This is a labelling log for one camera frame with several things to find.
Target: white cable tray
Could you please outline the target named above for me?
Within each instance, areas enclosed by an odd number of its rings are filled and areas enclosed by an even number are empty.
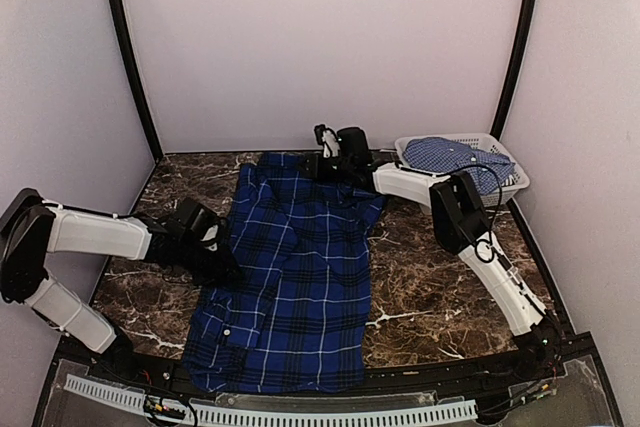
[[[64,389],[125,412],[147,415],[142,410],[145,393],[139,388],[69,374]],[[181,425],[193,425],[193,414],[180,402],[165,399],[164,405],[186,412]],[[260,412],[221,408],[197,400],[192,400],[191,405],[198,415],[198,425],[202,427],[428,427],[478,417],[475,400],[411,409],[345,413]],[[158,418],[175,422],[161,415]]]

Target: black pole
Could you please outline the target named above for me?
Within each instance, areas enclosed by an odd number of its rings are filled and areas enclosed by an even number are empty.
[[[140,73],[138,72],[138,64],[136,63],[136,57],[133,53],[131,37],[129,36],[129,28],[127,27],[124,5],[122,4],[122,0],[109,0],[109,5],[111,6],[113,26],[115,27],[116,36],[118,37],[120,54],[122,55],[124,68],[127,72],[127,79],[129,79],[131,94],[133,95],[133,100],[136,104],[138,116],[140,117],[140,122],[142,123],[142,129],[144,130],[144,135],[147,138],[149,149],[151,149],[151,154],[157,162],[162,159],[164,154],[162,152],[162,147],[160,146],[158,133],[153,125],[153,119],[151,118],[151,111],[149,110],[147,97],[145,96],[144,89],[142,88],[142,81],[140,80]]]
[[[491,126],[491,135],[496,139],[499,139],[502,135],[504,125],[507,122],[509,108],[511,107],[513,94],[516,90],[520,67],[522,66],[522,59],[524,58],[524,51],[527,46],[527,38],[529,37],[535,3],[536,0],[522,0],[522,4],[520,5],[520,17],[518,18],[516,36],[513,40],[513,49],[511,50],[511,58],[509,59],[509,66],[507,67],[507,75],[504,79],[498,109],[496,110],[493,125]]]

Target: shirt pocket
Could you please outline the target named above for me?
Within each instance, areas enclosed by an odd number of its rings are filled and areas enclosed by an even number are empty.
[[[255,349],[269,304],[264,299],[219,290],[201,307],[203,338],[220,346]]]

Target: plaid fabric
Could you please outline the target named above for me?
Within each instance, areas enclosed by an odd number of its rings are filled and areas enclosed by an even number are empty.
[[[466,165],[482,164],[496,172],[502,186],[515,182],[515,164],[508,156],[474,149],[462,142],[442,137],[414,139],[407,144],[403,156],[410,167],[418,170],[441,174]],[[496,178],[488,170],[482,167],[466,170],[471,174],[480,195],[490,194],[498,188]]]
[[[300,177],[298,156],[244,165],[229,243],[246,279],[203,289],[183,364],[206,391],[337,392],[364,378],[367,234],[384,197]]]

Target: laundry basket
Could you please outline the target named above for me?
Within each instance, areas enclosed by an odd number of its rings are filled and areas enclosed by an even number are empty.
[[[509,151],[498,142],[493,136],[489,134],[442,134],[442,135],[419,135],[416,137],[401,137],[396,140],[396,151],[398,152],[398,157],[400,157],[400,161],[406,167],[409,166],[409,162],[404,158],[404,151],[407,148],[407,144],[411,142],[413,139],[425,139],[428,137],[442,137],[444,139],[455,140],[456,142],[461,142],[463,144],[467,144],[474,149],[484,150],[485,152],[492,152],[494,154],[504,154],[511,159],[511,161],[515,164],[513,177],[515,179],[515,183],[512,185],[508,185],[502,187],[502,203],[504,204],[509,199],[511,199],[516,193],[529,186],[529,177],[524,173],[520,164],[516,161],[516,159],[509,153]],[[490,194],[481,196],[482,203],[485,207],[492,207],[498,203],[498,189],[494,190]],[[423,212],[428,213],[429,208],[421,205],[420,208]]]

